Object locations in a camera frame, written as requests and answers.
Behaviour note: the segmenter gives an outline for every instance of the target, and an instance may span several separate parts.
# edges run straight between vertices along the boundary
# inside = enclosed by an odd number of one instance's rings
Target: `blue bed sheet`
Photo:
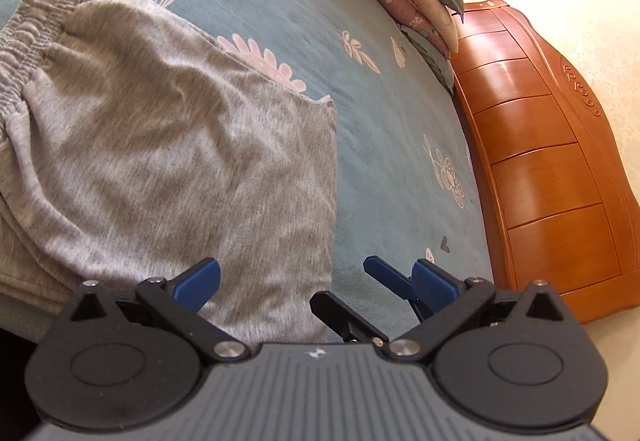
[[[19,1],[0,0],[1,24]],[[155,1],[277,68],[291,88],[334,99],[339,297],[394,337],[417,320],[363,272],[367,256],[379,255],[406,275],[427,256],[461,278],[492,277],[450,95],[376,0]]]

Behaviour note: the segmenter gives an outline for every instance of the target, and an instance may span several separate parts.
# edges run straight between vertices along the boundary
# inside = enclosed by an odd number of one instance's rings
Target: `metal bolt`
[[[218,342],[213,347],[213,352],[221,358],[237,358],[244,354],[244,345],[233,340]]]
[[[391,342],[389,350],[396,356],[414,356],[420,352],[420,344],[413,340],[400,339]]]

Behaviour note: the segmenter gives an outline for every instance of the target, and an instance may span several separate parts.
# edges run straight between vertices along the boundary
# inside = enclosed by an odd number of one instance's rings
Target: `wooden bed frame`
[[[455,20],[454,103],[496,285],[548,280],[583,323],[640,305],[640,206],[593,91],[505,2]]]

